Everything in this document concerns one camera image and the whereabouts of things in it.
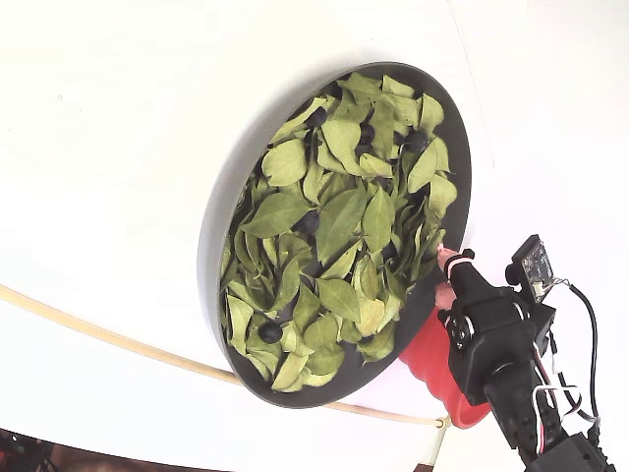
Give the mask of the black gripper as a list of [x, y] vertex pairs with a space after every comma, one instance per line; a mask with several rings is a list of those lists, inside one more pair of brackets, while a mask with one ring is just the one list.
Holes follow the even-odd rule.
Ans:
[[486, 402], [485, 385], [495, 372], [530, 359], [536, 327], [515, 291], [494, 289], [474, 258], [471, 249], [458, 253], [439, 246], [437, 262], [450, 285], [436, 287], [435, 306], [450, 342], [449, 370], [476, 406]]

